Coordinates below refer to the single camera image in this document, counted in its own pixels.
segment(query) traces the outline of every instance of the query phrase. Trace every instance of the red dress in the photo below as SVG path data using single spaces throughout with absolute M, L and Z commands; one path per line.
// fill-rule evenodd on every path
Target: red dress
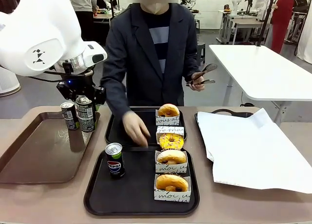
M 271 50 L 280 53 L 289 21 L 293 13 L 293 0 L 278 0 L 278 9 L 273 11 L 272 25 L 273 25 L 273 40 Z

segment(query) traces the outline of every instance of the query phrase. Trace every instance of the pepsi logo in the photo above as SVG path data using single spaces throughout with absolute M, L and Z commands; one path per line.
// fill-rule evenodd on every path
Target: pepsi logo
M 120 162 L 107 161 L 108 168 L 111 172 L 116 173 L 120 170 L 121 164 Z

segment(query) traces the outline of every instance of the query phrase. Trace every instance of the metal tongs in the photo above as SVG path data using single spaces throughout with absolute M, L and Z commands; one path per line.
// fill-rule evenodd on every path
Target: metal tongs
M 197 79 L 200 78 L 201 76 L 204 76 L 204 75 L 205 75 L 206 73 L 208 73 L 208 72 L 214 71 L 214 70 L 217 69 L 217 68 L 218 68 L 218 66 L 217 66 L 216 64 L 214 64 L 214 63 L 208 64 L 208 65 L 203 69 L 202 72 L 198 73 L 191 81 L 187 82 L 187 83 L 186 83 L 186 86 L 189 86 L 190 84 L 193 84 L 193 82 L 194 82 L 195 80 L 197 80 Z M 213 83 L 215 83 L 214 80 L 212 80 L 212 79 L 206 79 L 206 80 L 200 82 L 199 84 L 213 84 Z

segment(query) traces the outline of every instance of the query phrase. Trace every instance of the donut box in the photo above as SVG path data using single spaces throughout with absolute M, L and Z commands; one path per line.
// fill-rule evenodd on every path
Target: donut box
M 169 126 L 158 126 L 156 131 L 156 139 L 159 144 L 159 138 L 164 133 L 174 133 L 181 135 L 184 138 L 184 127 L 169 127 Z M 157 157 L 160 154 L 159 151 L 155 151 L 155 170 L 156 173 L 186 173 L 188 166 L 188 158 L 186 152 L 183 152 L 186 156 L 186 163 L 168 165 L 159 163 Z
M 164 191 L 164 190 L 159 190 L 156 188 L 156 179 L 159 175 L 155 175 L 155 181 L 154 181 L 154 200 L 159 200 L 159 201 L 175 201 L 175 202 L 190 202 L 191 198 L 191 178 L 190 176 L 184 177 L 184 179 L 187 181 L 189 184 L 189 188 L 185 192 L 177 192 L 177 191 Z
M 186 156 L 186 163 L 175 164 L 175 165 L 168 165 L 162 164 L 157 161 L 157 157 L 160 154 L 159 151 L 155 151 L 155 169 L 156 173 L 186 173 L 187 165 L 188 165 L 188 158 L 186 152 L 183 152 Z
M 158 116 L 158 110 L 156 110 L 156 126 L 179 126 L 180 114 L 174 117 Z

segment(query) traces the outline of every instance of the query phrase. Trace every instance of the donut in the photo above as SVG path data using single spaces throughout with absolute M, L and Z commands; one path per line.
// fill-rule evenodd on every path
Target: donut
M 181 149 L 184 144 L 183 136 L 174 133 L 164 133 L 159 138 L 162 149 Z
M 186 163 L 186 156 L 180 150 L 167 149 L 158 154 L 157 161 L 168 165 L 181 164 Z
M 175 174 L 162 174 L 156 179 L 156 188 L 164 191 L 182 191 L 189 188 L 187 181 Z
M 165 104 L 158 110 L 159 116 L 174 117 L 180 114 L 179 109 L 173 104 Z

